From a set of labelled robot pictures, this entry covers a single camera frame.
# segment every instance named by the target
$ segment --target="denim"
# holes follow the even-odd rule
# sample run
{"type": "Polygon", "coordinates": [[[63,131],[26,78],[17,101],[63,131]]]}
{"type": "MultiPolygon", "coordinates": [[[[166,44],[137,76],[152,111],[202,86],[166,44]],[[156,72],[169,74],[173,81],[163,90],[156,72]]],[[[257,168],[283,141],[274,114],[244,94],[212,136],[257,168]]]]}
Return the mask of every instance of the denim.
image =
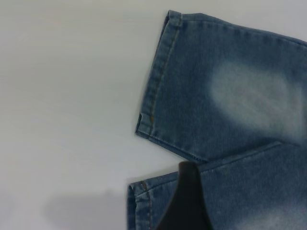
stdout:
{"type": "MultiPolygon", "coordinates": [[[[307,229],[307,43],[169,11],[136,134],[199,164],[215,230],[307,229]]],[[[154,230],[177,173],[128,187],[154,230]]]]}

